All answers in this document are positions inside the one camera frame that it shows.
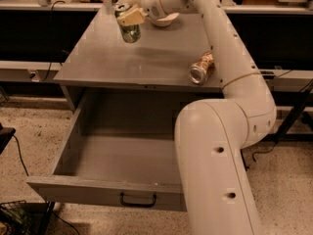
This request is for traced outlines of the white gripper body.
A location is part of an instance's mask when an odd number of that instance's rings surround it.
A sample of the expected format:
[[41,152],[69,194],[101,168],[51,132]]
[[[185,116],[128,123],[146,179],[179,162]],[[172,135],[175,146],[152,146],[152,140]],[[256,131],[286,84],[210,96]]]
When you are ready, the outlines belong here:
[[141,6],[148,17],[154,21],[168,16],[163,8],[162,0],[141,0]]

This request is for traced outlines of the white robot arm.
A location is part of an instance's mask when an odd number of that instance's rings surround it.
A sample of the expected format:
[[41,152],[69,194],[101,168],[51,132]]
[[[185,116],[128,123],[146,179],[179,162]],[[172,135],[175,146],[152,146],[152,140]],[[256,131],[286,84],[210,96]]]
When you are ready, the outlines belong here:
[[127,0],[121,25],[198,12],[223,97],[187,105],[175,150],[192,235],[263,235],[241,150],[273,128],[276,105],[220,0]]

